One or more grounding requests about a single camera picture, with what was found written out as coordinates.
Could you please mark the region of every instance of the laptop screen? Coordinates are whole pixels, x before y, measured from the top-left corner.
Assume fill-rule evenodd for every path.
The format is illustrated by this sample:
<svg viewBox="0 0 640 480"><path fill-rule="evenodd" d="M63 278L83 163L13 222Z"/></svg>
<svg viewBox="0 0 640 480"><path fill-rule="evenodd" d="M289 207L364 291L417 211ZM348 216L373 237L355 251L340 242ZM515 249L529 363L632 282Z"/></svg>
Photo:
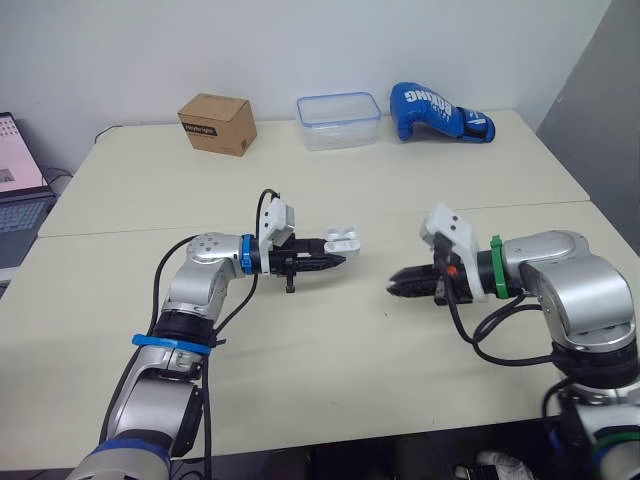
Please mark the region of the laptop screen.
<svg viewBox="0 0 640 480"><path fill-rule="evenodd" d="M46 185L13 117L0 113L0 195Z"/></svg>

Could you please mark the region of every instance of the brown cardboard box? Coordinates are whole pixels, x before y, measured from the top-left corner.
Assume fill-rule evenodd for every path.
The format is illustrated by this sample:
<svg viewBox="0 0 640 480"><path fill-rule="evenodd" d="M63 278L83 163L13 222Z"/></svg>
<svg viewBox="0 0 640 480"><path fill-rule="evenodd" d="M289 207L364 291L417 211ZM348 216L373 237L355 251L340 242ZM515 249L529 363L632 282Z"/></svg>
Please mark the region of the brown cardboard box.
<svg viewBox="0 0 640 480"><path fill-rule="evenodd" d="M242 156L256 138L249 100L199 93L178 112L193 148Z"/></svg>

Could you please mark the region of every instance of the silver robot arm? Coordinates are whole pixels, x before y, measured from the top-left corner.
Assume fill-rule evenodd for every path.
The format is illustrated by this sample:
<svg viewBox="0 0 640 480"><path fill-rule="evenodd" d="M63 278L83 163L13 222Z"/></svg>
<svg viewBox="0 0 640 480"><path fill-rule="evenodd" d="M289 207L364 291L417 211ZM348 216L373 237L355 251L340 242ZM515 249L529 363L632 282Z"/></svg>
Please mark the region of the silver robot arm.
<svg viewBox="0 0 640 480"><path fill-rule="evenodd" d="M272 194L264 213L259 205L258 214L264 215L259 238L206 233L189 241L186 260L171 282L160 315L146 335L133 338L138 350L116 387L100 445L69 480L168 479L170 458L193 447L207 406L208 389L197 382L212 348L224 343L218 334L233 315L218 322L229 282L254 275L244 304L255 290L257 275L286 276L287 291L293 292L297 272L345 261L346 255L325 251L332 250L325 240L296 239L293 209L277 196Z"/></svg>
<svg viewBox="0 0 640 480"><path fill-rule="evenodd" d="M592 254L586 239L574 232L549 231L504 243L495 236L491 250L478 251L471 225L442 204L420 235L434 248L434 265L401 270L391 278L388 291L406 297L432 295L437 304L448 305L463 339L487 361L506 366L553 362L564 377L558 390L565 440L578 461L595 462L594 470L604 480L640 475L636 322L622 275ZM510 310L483 322L490 330L507 312L521 309L516 305L525 296L535 296L552 353L505 360L483 352L480 342L488 333L477 329L468 335L456 304L484 301L488 294L517 297Z"/></svg>

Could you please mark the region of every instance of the clear plastic container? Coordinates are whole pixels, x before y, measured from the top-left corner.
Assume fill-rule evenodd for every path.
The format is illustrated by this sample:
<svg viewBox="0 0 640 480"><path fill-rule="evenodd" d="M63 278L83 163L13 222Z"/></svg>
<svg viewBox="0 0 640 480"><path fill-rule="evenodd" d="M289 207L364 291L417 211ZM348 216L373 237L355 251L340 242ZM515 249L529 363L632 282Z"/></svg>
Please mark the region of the clear plastic container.
<svg viewBox="0 0 640 480"><path fill-rule="evenodd" d="M380 109L370 93L302 97L297 105L309 150L359 147L378 139Z"/></svg>

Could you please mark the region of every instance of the blue boxing glove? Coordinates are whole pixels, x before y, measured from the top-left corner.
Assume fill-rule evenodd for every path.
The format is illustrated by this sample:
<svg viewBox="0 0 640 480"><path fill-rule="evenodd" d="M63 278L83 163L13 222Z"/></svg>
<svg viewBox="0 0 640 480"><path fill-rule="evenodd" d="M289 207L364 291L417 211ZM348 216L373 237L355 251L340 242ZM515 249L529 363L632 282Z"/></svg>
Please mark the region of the blue boxing glove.
<svg viewBox="0 0 640 480"><path fill-rule="evenodd" d="M496 128L484 113L454 107L418 83L398 83L391 90L391 115L401 140L413 134L413 122L424 122L450 137L490 142Z"/></svg>

